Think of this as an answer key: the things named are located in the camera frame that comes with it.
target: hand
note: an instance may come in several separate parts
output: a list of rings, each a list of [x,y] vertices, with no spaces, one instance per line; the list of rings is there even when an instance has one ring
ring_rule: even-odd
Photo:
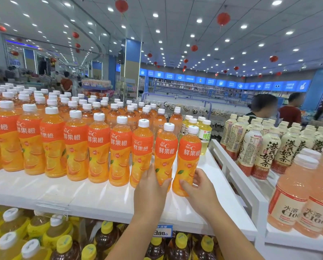
[[[188,193],[189,197],[187,197],[187,199],[190,205],[206,221],[209,220],[209,217],[214,210],[222,209],[217,198],[216,190],[202,169],[197,168],[195,170],[193,183],[197,186],[191,186],[182,179],[179,180],[179,183]]]
[[[160,220],[164,210],[167,189],[172,179],[164,181],[160,186],[152,163],[145,171],[134,192],[134,216]]]

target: yellow bottle cap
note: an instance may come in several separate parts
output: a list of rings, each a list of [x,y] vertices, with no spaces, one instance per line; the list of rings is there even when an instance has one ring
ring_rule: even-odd
[[[157,246],[161,244],[161,241],[161,237],[153,237],[151,240],[151,244]]]
[[[176,246],[184,249],[187,246],[188,238],[184,233],[178,233],[176,235]]]
[[[94,260],[96,254],[97,252],[95,245],[89,244],[82,250],[82,260]]]
[[[213,240],[211,237],[205,235],[201,240],[201,247],[206,252],[211,252],[213,250]]]
[[[72,237],[68,234],[63,235],[57,241],[57,252],[59,254],[66,253],[68,250],[70,250],[71,246],[72,246]]]
[[[103,234],[109,234],[113,230],[113,222],[103,221],[101,224],[101,232]]]

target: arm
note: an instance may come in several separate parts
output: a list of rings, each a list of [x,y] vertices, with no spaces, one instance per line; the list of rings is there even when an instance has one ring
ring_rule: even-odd
[[[182,188],[189,195],[190,205],[213,228],[224,259],[264,260],[220,205],[206,173],[197,168],[193,182],[197,186],[180,180]]]
[[[144,258],[164,210],[170,182],[171,179],[168,179],[160,186],[155,166],[151,164],[134,192],[134,216],[106,260]]]

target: plastic bottle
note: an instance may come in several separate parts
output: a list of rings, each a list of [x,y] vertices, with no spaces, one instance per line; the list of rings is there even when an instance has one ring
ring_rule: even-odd
[[[175,107],[174,113],[171,115],[169,119],[170,123],[175,125],[174,134],[176,135],[177,139],[179,138],[179,134],[181,133],[183,117],[181,115],[181,108]]]
[[[40,211],[34,211],[35,216],[30,220],[26,230],[29,239],[42,240],[42,236],[50,227],[50,218],[46,217],[45,213]]]
[[[203,120],[200,127],[198,137],[201,140],[201,153],[200,155],[205,155],[208,143],[211,139],[211,121],[210,120]]]
[[[70,235],[64,235],[57,241],[57,249],[51,254],[50,260],[77,260],[80,256],[80,244],[72,240]]]
[[[0,260],[21,259],[20,251],[25,243],[16,232],[4,234],[0,238]]]
[[[44,109],[47,107],[46,105],[46,98],[45,97],[35,97],[35,104],[37,106],[37,112],[44,116]]]
[[[273,159],[281,147],[279,128],[271,127],[270,133],[263,136],[263,143],[252,170],[252,176],[257,179],[267,179]]]
[[[201,152],[201,140],[197,136],[198,132],[199,127],[190,125],[188,134],[179,141],[177,173],[172,183],[172,191],[178,196],[188,196],[179,184],[180,179],[185,180],[190,185],[193,184],[193,177]]]
[[[111,104],[111,110],[107,115],[107,125],[110,126],[111,129],[117,124],[117,117],[120,116],[120,112],[118,111],[118,105],[116,103]]]
[[[86,99],[80,99],[78,101],[78,109],[80,111],[83,111],[83,104],[88,104],[88,101]]]
[[[46,167],[46,158],[40,132],[42,118],[37,113],[35,104],[24,104],[23,111],[17,121],[17,131],[22,145],[24,170],[29,175],[43,174]]]
[[[39,240],[31,239],[23,245],[21,254],[23,260],[48,260],[51,257],[52,250],[41,247]]]
[[[178,233],[172,238],[166,250],[168,260],[185,260],[191,258],[190,248],[187,246],[188,238],[184,233]]]
[[[139,119],[147,119],[149,120],[149,129],[152,131],[153,130],[153,116],[150,113],[149,107],[143,107],[142,108],[142,113],[139,116]]]
[[[152,158],[153,133],[149,129],[149,120],[140,119],[138,128],[132,135],[133,166],[131,168],[130,185],[136,188],[142,174],[148,170]]]
[[[88,126],[94,122],[94,113],[92,112],[92,104],[82,105],[82,120]]]
[[[23,215],[23,210],[18,208],[8,209],[3,213],[3,223],[0,225],[0,237],[8,232],[16,232],[23,239],[27,236],[26,228],[30,219]]]
[[[51,226],[42,236],[42,245],[44,247],[55,250],[58,245],[58,240],[65,236],[71,236],[73,233],[73,225],[70,221],[66,221],[60,214],[52,215],[50,220]]]
[[[138,112],[138,105],[136,103],[131,103],[132,106],[134,106],[134,112],[136,117],[140,116],[140,113]]]
[[[40,123],[40,132],[46,157],[45,174],[50,178],[66,175],[65,122],[58,112],[57,107],[46,107],[44,118]]]
[[[142,108],[144,107],[144,103],[143,102],[139,102],[138,103],[138,113],[141,115],[142,113]]]
[[[173,133],[175,125],[165,123],[164,131],[155,140],[155,172],[160,185],[172,176],[172,165],[176,158],[178,139]]]
[[[246,132],[242,141],[242,147],[237,158],[237,165],[246,176],[250,176],[255,163],[256,156],[263,143],[263,137],[260,133],[262,125],[255,123],[252,130]]]
[[[315,137],[315,145],[313,146],[313,149],[321,152],[323,148],[323,130],[320,132],[320,134],[318,134]]]
[[[81,181],[88,177],[88,125],[82,119],[80,110],[71,110],[70,118],[64,128],[67,177],[72,181]]]
[[[286,169],[292,164],[296,150],[301,143],[299,131],[300,128],[291,127],[290,131],[283,135],[281,147],[272,161],[271,170],[273,172],[284,174]]]
[[[0,150],[3,169],[8,172],[23,170],[23,153],[17,131],[19,115],[13,102],[0,101]]]
[[[192,249],[193,260],[216,260],[216,254],[213,251],[214,242],[211,237],[204,235],[198,240]]]
[[[303,133],[299,136],[300,144],[296,149],[295,156],[298,155],[303,148],[312,149],[315,145],[315,132],[311,129],[304,129]]]
[[[185,135],[186,127],[189,126],[189,119],[193,118],[191,115],[185,115],[185,119],[182,122],[181,131],[179,133],[179,140]]]
[[[236,118],[236,114],[231,114],[230,118],[224,124],[223,136],[220,140],[220,145],[223,147],[223,149],[226,149],[226,145],[229,141],[231,127],[237,122]]]
[[[109,180],[110,184],[117,187],[127,184],[130,176],[129,156],[132,147],[132,132],[127,123],[127,117],[117,116],[117,125],[110,132]]]
[[[234,161],[237,160],[238,153],[240,151],[240,146],[245,136],[247,126],[248,126],[248,122],[246,122],[246,120],[243,117],[238,117],[237,122],[231,126],[230,132],[228,133],[229,140],[226,144],[226,152]],[[209,142],[211,137],[211,131],[208,137],[209,137],[208,139],[208,142]]]
[[[88,130],[88,178],[93,183],[102,183],[108,180],[110,131],[110,127],[105,123],[105,114],[94,113],[94,122]]]
[[[105,259],[108,253],[113,249],[121,232],[113,222],[103,221],[94,237],[94,244],[97,247],[98,254]]]
[[[86,245],[83,248],[81,260],[101,260],[94,244]]]
[[[161,260],[165,258],[166,243],[161,237],[152,237],[151,242],[148,245],[146,257],[155,260]]]
[[[311,178],[319,162],[306,155],[298,154],[293,164],[278,179],[269,202],[268,223],[289,232],[311,192]]]
[[[118,111],[120,113],[120,116],[124,116],[125,115],[125,109],[124,109],[124,103],[123,102],[118,102]]]
[[[263,129],[260,131],[261,135],[265,135],[267,133],[270,133],[270,128],[271,128],[271,122],[268,120],[263,120]]]
[[[317,238],[323,230],[323,166],[311,179],[311,193],[294,225],[299,233]]]

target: orange juice bottle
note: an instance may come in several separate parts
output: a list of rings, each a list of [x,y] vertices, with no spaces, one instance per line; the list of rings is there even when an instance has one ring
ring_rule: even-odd
[[[118,102],[118,111],[120,113],[121,116],[125,115],[125,109],[124,109],[124,103],[123,102]]]
[[[128,106],[130,106],[131,104],[133,104],[133,101],[132,100],[127,100],[126,101],[126,106],[125,106],[125,112],[127,112],[128,111]]]
[[[108,108],[107,100],[101,100],[100,105],[101,105],[101,112],[105,114],[105,122],[107,123],[107,116],[108,116],[108,112],[110,111],[110,109]]]
[[[0,149],[3,169],[8,172],[23,170],[23,153],[17,132],[19,115],[14,110],[13,102],[0,101]]]
[[[139,116],[139,119],[147,119],[149,120],[149,129],[153,129],[153,117],[152,114],[150,113],[149,107],[143,107],[142,108],[142,113]]]
[[[46,98],[45,97],[35,97],[35,104],[37,106],[37,112],[43,117],[44,109],[46,108]]]
[[[41,92],[43,94],[43,96],[46,98],[46,100],[48,99],[48,89],[45,88],[41,88]]]
[[[43,149],[46,156],[46,176],[58,178],[66,175],[66,147],[64,142],[64,120],[57,107],[46,107],[40,123]]]
[[[129,156],[131,151],[132,132],[128,118],[117,116],[117,125],[110,132],[111,163],[109,180],[113,186],[124,186],[129,182]]]
[[[151,104],[151,114],[153,116],[153,118],[155,118],[158,114],[157,112],[157,105],[156,104]]]
[[[72,181],[81,181],[88,177],[88,125],[82,120],[80,110],[70,111],[70,120],[64,128],[67,151],[67,177]]]
[[[97,101],[93,102],[92,107],[93,107],[92,108],[93,113],[102,113],[100,108],[100,102],[97,102]]]
[[[298,154],[285,174],[278,179],[269,202],[268,223],[273,227],[289,232],[311,192],[312,175],[319,162],[309,156]]]
[[[46,158],[41,140],[41,116],[35,104],[24,104],[23,114],[17,121],[17,131],[22,145],[25,173],[39,175],[44,173]]]
[[[70,111],[71,110],[78,110],[78,103],[77,101],[68,101],[67,103],[67,110],[63,113],[63,119],[65,122],[68,122],[70,120]]]
[[[117,124],[117,117],[120,116],[120,112],[118,111],[118,105],[116,103],[111,104],[111,110],[107,115],[107,125],[110,126],[111,129]]]
[[[169,122],[175,125],[174,134],[176,135],[177,138],[179,138],[179,134],[181,132],[182,122],[183,122],[180,107],[175,107],[174,113],[171,115]]]
[[[136,188],[142,174],[148,170],[152,158],[153,133],[149,129],[149,120],[140,119],[138,128],[133,132],[133,166],[131,168],[130,185]]]
[[[108,180],[110,131],[110,127],[105,123],[105,114],[94,113],[94,122],[88,130],[88,178],[93,183],[102,183]]]
[[[144,103],[143,102],[139,102],[138,103],[138,113],[140,113],[140,115],[141,115],[141,113],[142,113],[142,108],[144,107]]]
[[[94,116],[92,112],[92,104],[82,105],[82,120],[89,126],[94,122]]]
[[[82,111],[83,110],[83,104],[88,104],[87,100],[86,99],[80,99],[78,101],[78,105],[79,105],[79,110]]]
[[[70,100],[68,98],[61,98],[59,104],[59,116],[64,117],[64,113],[69,112],[68,102]]]
[[[125,113],[125,117],[128,117],[128,125],[131,131],[135,131],[138,128],[138,116],[136,116],[134,111],[134,106],[128,105],[128,111]]]
[[[178,139],[174,134],[175,125],[165,123],[164,131],[155,140],[155,172],[160,185],[172,175],[172,165],[176,158]]]
[[[183,179],[190,185],[193,184],[193,178],[196,166],[198,165],[201,151],[201,140],[198,138],[199,127],[190,125],[188,134],[184,135],[179,141],[176,176],[172,183],[172,191],[179,196],[188,196],[179,184]]]
[[[317,238],[323,231],[323,166],[311,179],[311,193],[294,225],[299,233]]]

